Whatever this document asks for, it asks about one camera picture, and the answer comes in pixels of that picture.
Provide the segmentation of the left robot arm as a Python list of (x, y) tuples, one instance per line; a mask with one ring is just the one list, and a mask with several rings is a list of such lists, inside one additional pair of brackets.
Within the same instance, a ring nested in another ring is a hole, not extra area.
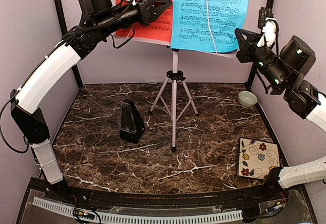
[(139, 23), (142, 26), (157, 21), (172, 5), (171, 0), (78, 0), (81, 8), (79, 25), (69, 30), (11, 94), (11, 116), (30, 143), (51, 192), (61, 202), (72, 197), (64, 183), (50, 142), (49, 130), (40, 103), (59, 79), (79, 61), (89, 55), (112, 33)]

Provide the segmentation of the black metronome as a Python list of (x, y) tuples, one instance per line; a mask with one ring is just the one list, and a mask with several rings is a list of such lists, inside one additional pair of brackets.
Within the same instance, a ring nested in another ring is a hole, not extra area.
[(124, 99), (121, 103), (120, 139), (137, 144), (145, 132), (144, 121), (133, 101)]

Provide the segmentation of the blue sheet music paper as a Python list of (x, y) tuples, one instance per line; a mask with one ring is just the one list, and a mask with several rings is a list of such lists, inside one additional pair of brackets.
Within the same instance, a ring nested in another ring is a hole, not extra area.
[(209, 53), (237, 50), (249, 0), (173, 0), (171, 47)]

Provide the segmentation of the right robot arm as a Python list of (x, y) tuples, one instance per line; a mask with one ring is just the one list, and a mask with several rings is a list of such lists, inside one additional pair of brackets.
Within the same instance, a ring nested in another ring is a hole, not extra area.
[[(283, 95), (290, 109), (302, 119), (325, 130), (325, 94), (304, 78), (316, 61), (315, 52), (300, 37), (294, 35), (275, 54), (267, 45), (259, 46), (262, 35), (236, 29), (239, 51), (236, 57), (241, 63), (253, 63), (272, 88), (271, 94)], [(325, 157), (304, 164), (277, 167), (270, 171), (260, 196), (270, 201), (280, 188), (325, 180)]]

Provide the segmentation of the red sheet music paper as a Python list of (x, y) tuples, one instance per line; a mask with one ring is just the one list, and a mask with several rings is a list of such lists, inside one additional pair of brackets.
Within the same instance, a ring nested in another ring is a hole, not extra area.
[(170, 45), (173, 27), (173, 0), (134, 0), (141, 22), (116, 32), (119, 38)]

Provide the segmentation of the white music stand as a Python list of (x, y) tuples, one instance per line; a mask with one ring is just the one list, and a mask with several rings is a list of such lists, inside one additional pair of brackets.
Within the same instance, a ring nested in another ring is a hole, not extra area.
[[(131, 33), (134, 32), (135, 40), (140, 42), (146, 42), (146, 43), (152, 43), (152, 44), (158, 44), (158, 45), (165, 45), (167, 48), (170, 48), (170, 42), (168, 42), (168, 39), (171, 38), (172, 34), (172, 13), (168, 13), (168, 16), (163, 19), (157, 20), (155, 23), (148, 25), (148, 26), (142, 26), (140, 24), (134, 24), (129, 28), (129, 32), (126, 31), (118, 31), (117, 34), (115, 34), (116, 37), (119, 38), (125, 38), (126, 40), (131, 38)], [(149, 114), (151, 115), (158, 103), (159, 100), (162, 101), (165, 108), (168, 111), (168, 114), (171, 116), (171, 123), (172, 123), (172, 152), (176, 151), (176, 122), (179, 120), (179, 118), (182, 116), (182, 114), (185, 112), (187, 107), (191, 105), (193, 107), (193, 110), (195, 112), (195, 115), (198, 117), (199, 113), (198, 110), (194, 104), (193, 98), (190, 94), (190, 91), (186, 85), (185, 77), (183, 76), (183, 72), (178, 70), (178, 62), (179, 62), (179, 50), (178, 49), (172, 49), (172, 70), (168, 71), (166, 74), (166, 79), (163, 82), (150, 110)], [(171, 108), (169, 108), (164, 101), (162, 97), (162, 93), (167, 86), (168, 82), (172, 82), (172, 95), (171, 95)], [(177, 85), (181, 83), (184, 87), (184, 90), (188, 96), (188, 103), (184, 107), (184, 109), (181, 111), (181, 113), (177, 114)]]

